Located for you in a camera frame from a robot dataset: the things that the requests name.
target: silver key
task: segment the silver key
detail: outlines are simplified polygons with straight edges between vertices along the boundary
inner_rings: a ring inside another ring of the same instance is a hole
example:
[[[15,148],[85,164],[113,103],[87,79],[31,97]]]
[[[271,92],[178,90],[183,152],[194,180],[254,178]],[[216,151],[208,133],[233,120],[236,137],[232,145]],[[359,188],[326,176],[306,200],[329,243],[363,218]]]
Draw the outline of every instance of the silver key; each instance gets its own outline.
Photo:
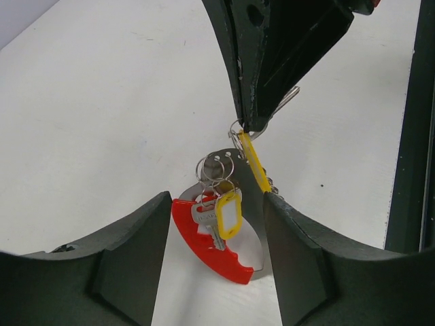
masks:
[[[192,206],[192,217],[195,223],[201,224],[205,226],[207,231],[210,233],[213,243],[215,245],[215,248],[217,250],[225,250],[226,245],[224,240],[219,235],[218,230],[218,218],[216,217],[216,212],[214,209],[215,200],[207,202],[207,206],[212,206],[212,209],[209,209],[208,211],[198,212],[198,207],[202,207],[201,203],[195,204]]]

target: red object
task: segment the red object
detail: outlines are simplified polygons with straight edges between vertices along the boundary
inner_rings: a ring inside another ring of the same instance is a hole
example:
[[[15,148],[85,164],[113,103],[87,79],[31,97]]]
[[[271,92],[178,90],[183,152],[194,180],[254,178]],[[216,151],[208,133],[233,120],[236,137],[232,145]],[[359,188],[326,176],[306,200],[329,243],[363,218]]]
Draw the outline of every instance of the red object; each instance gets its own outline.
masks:
[[[192,218],[192,206],[196,202],[175,199],[172,217],[184,241],[195,255],[220,276],[238,284],[248,284],[254,269],[239,263],[239,256],[230,249],[221,251],[214,247],[210,234],[199,234],[198,224]]]

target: gray wall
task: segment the gray wall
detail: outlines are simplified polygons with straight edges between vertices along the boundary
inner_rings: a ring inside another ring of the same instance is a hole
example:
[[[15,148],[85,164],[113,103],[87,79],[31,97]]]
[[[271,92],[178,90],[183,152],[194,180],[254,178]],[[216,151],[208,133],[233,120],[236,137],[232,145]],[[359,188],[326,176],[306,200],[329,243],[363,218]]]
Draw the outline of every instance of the gray wall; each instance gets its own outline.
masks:
[[[58,0],[0,0],[0,50]]]

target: table surface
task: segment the table surface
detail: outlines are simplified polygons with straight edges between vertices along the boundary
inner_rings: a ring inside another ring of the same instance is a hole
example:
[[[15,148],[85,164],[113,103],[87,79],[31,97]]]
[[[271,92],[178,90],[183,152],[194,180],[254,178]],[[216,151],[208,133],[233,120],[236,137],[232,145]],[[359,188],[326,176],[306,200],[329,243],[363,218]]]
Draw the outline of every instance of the table surface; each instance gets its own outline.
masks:
[[[255,141],[292,206],[376,247],[418,11],[383,0],[356,16]],[[0,51],[0,76],[2,251],[51,251],[158,192],[176,197],[201,157],[231,146],[228,78],[199,0],[61,0]],[[171,223],[153,326],[280,324],[272,276],[222,280]]]

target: yellow plastic tag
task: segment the yellow plastic tag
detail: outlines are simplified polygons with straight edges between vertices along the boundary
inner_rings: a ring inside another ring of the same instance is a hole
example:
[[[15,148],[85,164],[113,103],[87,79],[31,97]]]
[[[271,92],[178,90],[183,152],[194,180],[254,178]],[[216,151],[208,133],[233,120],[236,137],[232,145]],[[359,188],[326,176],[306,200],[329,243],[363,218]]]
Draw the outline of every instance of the yellow plastic tag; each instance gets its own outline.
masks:
[[[239,233],[242,227],[242,198],[238,191],[231,190],[216,200],[217,228],[222,239],[228,240]]]
[[[242,143],[243,151],[245,152],[245,156],[249,161],[249,166],[252,169],[252,173],[254,174],[258,185],[260,186],[263,192],[271,192],[271,185],[267,180],[266,173],[261,166],[260,160],[258,159],[256,150],[251,142],[251,137],[249,134],[241,131],[239,134],[240,142]]]

